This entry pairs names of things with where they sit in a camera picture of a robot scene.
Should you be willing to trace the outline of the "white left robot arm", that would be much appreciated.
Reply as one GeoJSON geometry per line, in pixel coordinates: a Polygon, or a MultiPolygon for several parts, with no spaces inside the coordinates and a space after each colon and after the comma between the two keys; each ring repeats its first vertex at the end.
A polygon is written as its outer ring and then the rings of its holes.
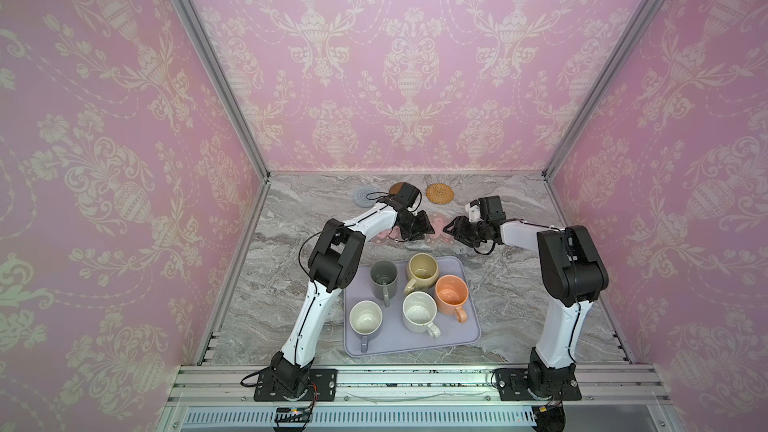
{"type": "Polygon", "coordinates": [[[355,278],[366,242],[395,227],[405,241],[434,232],[425,211],[386,202],[355,218],[326,222],[307,262],[303,305],[288,339],[261,375],[262,391],[289,399],[304,395],[330,305],[355,278]]]}

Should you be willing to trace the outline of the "blue woven round coaster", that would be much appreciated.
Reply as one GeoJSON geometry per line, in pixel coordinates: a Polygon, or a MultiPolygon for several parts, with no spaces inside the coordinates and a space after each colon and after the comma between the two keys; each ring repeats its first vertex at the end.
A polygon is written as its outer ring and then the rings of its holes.
{"type": "Polygon", "coordinates": [[[386,195],[386,191],[381,191],[375,186],[363,185],[355,189],[353,193],[353,202],[360,208],[369,209],[372,208],[381,197],[386,195]]]}

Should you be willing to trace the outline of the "orange mug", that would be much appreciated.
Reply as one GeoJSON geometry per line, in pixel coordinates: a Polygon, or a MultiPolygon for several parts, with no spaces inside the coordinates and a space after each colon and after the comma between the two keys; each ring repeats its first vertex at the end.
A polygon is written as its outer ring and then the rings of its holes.
{"type": "Polygon", "coordinates": [[[464,305],[469,298],[465,281],[457,276],[441,276],[435,285],[434,298],[439,313],[453,316],[459,323],[468,321],[464,305]]]}

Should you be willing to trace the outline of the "aluminium front frame rail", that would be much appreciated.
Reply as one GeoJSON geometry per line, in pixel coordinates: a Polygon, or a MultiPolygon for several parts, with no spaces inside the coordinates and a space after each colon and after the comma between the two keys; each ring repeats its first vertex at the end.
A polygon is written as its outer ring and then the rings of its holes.
{"type": "MultiPolygon", "coordinates": [[[[669,394],[650,365],[587,363],[552,398],[529,392],[522,368],[511,364],[332,365],[310,373],[309,390],[334,394],[334,405],[670,405],[669,394]]],[[[169,406],[246,406],[261,386],[246,388],[254,378],[249,366],[184,366],[169,393],[169,406]]]]}

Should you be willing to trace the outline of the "grey green mug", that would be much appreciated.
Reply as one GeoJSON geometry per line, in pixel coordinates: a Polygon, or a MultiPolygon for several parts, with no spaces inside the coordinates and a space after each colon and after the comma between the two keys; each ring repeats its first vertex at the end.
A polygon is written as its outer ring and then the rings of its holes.
{"type": "Polygon", "coordinates": [[[397,293],[398,269],[390,261],[378,261],[370,269],[374,297],[382,301],[385,308],[391,306],[397,293]]]}

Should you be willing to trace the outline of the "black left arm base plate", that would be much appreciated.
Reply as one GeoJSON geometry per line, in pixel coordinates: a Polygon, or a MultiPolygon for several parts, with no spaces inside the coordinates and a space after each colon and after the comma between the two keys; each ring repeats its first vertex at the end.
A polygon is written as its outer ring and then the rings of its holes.
{"type": "Polygon", "coordinates": [[[255,402],[335,400],[337,369],[312,367],[298,374],[265,369],[257,377],[253,393],[255,402]]]}

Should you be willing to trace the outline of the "woven rattan round coaster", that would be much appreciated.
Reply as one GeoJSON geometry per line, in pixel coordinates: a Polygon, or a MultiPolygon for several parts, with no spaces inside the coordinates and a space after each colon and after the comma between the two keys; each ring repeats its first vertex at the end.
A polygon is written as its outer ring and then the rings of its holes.
{"type": "Polygon", "coordinates": [[[445,183],[433,183],[426,188],[427,199],[437,205],[446,205],[454,200],[454,190],[445,183]]]}

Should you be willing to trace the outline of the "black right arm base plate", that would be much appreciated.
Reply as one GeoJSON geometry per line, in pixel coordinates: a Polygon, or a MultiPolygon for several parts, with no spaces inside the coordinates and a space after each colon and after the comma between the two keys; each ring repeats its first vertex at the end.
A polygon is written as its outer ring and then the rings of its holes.
{"type": "Polygon", "coordinates": [[[497,368],[492,372],[492,384],[505,402],[519,401],[580,401],[582,393],[575,377],[575,368],[497,368]]]}

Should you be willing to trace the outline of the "yellow beige mug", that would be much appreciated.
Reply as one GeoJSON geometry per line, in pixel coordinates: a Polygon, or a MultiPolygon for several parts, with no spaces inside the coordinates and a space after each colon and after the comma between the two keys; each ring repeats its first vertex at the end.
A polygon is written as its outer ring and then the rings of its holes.
{"type": "Polygon", "coordinates": [[[404,294],[427,291],[439,279],[439,265],[435,257],[427,253],[418,253],[411,257],[406,268],[407,282],[404,294]]]}

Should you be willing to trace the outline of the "brown wooden round coaster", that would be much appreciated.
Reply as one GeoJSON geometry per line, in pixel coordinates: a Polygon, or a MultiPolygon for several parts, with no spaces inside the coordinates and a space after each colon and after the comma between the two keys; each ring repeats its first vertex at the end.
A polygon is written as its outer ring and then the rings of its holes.
{"type": "Polygon", "coordinates": [[[401,192],[401,190],[402,190],[403,186],[404,186],[404,183],[403,183],[403,182],[398,182],[398,183],[395,183],[395,184],[393,184],[393,185],[392,185],[392,186],[389,188],[389,194],[391,194],[391,195],[397,195],[397,194],[399,194],[399,193],[401,192]]]}

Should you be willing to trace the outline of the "pink flower silicone coaster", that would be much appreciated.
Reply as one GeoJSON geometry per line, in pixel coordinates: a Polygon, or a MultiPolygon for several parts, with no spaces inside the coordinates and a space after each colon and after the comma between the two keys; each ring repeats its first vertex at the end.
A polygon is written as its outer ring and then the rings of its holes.
{"type": "Polygon", "coordinates": [[[434,233],[426,234],[424,242],[429,246],[453,245],[455,242],[454,238],[444,231],[444,228],[451,222],[451,219],[439,213],[430,214],[428,218],[434,233]]]}

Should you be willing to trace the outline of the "aluminium corner frame post right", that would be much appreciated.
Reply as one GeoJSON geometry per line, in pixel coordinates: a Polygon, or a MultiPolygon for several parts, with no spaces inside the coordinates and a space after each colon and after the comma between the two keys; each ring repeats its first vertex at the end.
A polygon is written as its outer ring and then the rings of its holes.
{"type": "Polygon", "coordinates": [[[591,115],[597,110],[601,100],[609,91],[612,83],[618,77],[637,44],[643,38],[663,2],[664,0],[641,0],[630,16],[625,30],[598,73],[582,105],[555,148],[547,166],[542,171],[543,180],[548,185],[553,184],[556,174],[564,165],[568,155],[585,130],[591,115]]]}

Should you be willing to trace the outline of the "aluminium corner frame post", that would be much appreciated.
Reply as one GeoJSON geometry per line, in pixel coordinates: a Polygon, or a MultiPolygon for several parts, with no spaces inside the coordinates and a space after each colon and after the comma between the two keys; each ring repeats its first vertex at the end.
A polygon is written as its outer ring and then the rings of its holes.
{"type": "Polygon", "coordinates": [[[216,56],[213,44],[209,39],[203,20],[198,13],[193,0],[171,0],[180,20],[187,32],[189,40],[197,52],[202,65],[211,80],[212,87],[222,102],[232,125],[242,143],[245,153],[264,183],[269,181],[270,173],[266,162],[256,144],[255,137],[245,119],[245,115],[237,101],[237,97],[227,80],[221,62],[216,56]]]}
{"type": "Polygon", "coordinates": [[[564,165],[568,155],[585,130],[591,115],[597,110],[601,100],[609,91],[612,83],[618,77],[637,44],[643,38],[663,2],[664,0],[641,0],[630,16],[625,30],[598,73],[582,105],[555,148],[547,166],[542,171],[543,180],[548,185],[553,184],[556,174],[564,165]]]}

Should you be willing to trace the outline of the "aluminium corner frame post left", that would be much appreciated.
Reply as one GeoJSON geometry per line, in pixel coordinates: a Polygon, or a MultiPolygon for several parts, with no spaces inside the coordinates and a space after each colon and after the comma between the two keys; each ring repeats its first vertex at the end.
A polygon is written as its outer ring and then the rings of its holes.
{"type": "Polygon", "coordinates": [[[211,80],[212,87],[222,102],[232,125],[242,143],[245,153],[264,183],[269,181],[270,173],[266,162],[256,144],[255,137],[245,119],[245,115],[237,101],[237,97],[227,80],[221,62],[216,56],[213,44],[209,39],[203,20],[198,13],[193,0],[171,0],[180,20],[187,32],[189,40],[197,52],[202,65],[211,80]]]}

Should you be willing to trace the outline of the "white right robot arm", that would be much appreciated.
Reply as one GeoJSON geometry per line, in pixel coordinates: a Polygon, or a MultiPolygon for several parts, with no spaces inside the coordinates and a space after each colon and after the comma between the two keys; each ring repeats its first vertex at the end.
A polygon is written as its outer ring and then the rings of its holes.
{"type": "Polygon", "coordinates": [[[443,232],[473,249],[491,242],[538,254],[549,302],[541,336],[531,350],[526,388],[537,399],[579,400],[575,348],[592,304],[609,285],[589,231],[583,226],[557,228],[524,220],[472,222],[460,216],[443,232]]]}

